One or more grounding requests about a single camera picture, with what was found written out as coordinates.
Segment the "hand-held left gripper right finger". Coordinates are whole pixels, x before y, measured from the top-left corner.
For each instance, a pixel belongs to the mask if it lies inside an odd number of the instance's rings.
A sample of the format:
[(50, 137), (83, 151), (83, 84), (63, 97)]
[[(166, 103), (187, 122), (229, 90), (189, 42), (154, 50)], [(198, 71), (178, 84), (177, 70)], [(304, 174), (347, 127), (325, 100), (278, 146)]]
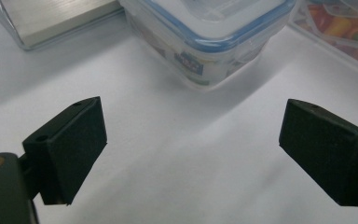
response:
[(280, 147), (341, 206), (358, 206), (358, 127), (308, 102), (287, 101)]

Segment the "white wire shelf rack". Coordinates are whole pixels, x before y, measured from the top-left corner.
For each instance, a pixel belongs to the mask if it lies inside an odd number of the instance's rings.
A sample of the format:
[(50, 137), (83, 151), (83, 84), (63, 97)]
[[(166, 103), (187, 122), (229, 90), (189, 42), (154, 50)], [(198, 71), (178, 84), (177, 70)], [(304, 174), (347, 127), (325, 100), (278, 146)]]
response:
[(118, 0), (0, 0), (0, 22), (24, 50), (40, 48), (121, 11)]

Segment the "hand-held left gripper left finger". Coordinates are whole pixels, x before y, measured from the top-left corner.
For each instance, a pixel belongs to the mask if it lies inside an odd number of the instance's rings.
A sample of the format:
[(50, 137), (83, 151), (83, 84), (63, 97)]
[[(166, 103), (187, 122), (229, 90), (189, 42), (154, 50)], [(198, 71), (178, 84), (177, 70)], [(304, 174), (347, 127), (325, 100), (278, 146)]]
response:
[(28, 136), (21, 167), (30, 197), (70, 204), (107, 144), (100, 97), (65, 108)]

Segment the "small clear blue-sealed food container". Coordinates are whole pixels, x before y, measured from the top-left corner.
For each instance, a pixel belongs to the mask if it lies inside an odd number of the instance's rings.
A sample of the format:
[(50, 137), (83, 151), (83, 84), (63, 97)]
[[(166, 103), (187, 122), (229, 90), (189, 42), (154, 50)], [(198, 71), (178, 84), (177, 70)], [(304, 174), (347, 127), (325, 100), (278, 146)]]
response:
[(118, 0), (133, 31), (190, 84), (211, 89), (258, 57), (296, 0)]

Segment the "large clear container with peppers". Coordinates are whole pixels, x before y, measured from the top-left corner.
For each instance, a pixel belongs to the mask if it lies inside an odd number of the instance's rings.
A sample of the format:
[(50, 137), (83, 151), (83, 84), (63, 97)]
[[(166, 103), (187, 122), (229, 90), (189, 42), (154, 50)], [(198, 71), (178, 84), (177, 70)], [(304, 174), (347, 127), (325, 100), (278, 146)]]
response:
[(289, 24), (358, 66), (358, 0), (298, 0)]

